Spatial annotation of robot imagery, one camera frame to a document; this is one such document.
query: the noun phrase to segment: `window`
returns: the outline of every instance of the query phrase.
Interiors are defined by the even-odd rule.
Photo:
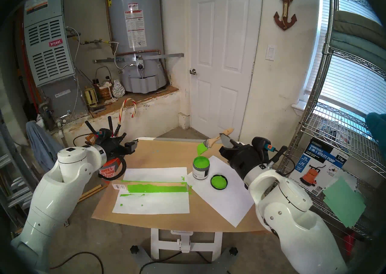
[[[322,0],[320,36],[304,90],[307,97],[312,90],[321,61],[329,6],[330,0]],[[339,10],[356,13],[381,24],[366,0],[339,0]],[[361,116],[370,112],[386,113],[386,82],[376,73],[354,62],[332,56],[320,99]]]

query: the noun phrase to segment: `door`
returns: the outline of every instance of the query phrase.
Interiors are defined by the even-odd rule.
[[[258,42],[262,0],[191,0],[191,126],[239,139]]]

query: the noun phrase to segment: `anchor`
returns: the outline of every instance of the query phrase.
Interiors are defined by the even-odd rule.
[[[291,21],[288,22],[287,19],[288,19],[288,7],[289,7],[289,4],[293,1],[293,0],[282,0],[283,1],[283,17],[282,17],[282,20],[280,20],[279,18],[279,14],[278,12],[276,11],[275,15],[273,16],[273,18],[275,19],[275,22],[276,24],[283,29],[283,31],[287,30],[288,28],[291,28],[295,22],[297,21],[296,19],[296,15],[294,14],[292,17],[291,17]]]

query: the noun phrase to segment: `barcode label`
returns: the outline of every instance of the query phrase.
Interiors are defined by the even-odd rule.
[[[115,190],[127,190],[125,185],[113,184]]]

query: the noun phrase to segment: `paintbrush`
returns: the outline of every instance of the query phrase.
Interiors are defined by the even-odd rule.
[[[233,128],[229,128],[222,133],[224,135],[229,136],[233,132]],[[220,139],[220,135],[218,135],[216,138],[205,140],[204,142],[200,143],[197,146],[197,155],[203,154],[205,151],[207,151],[209,148],[213,146],[214,143],[216,143]]]

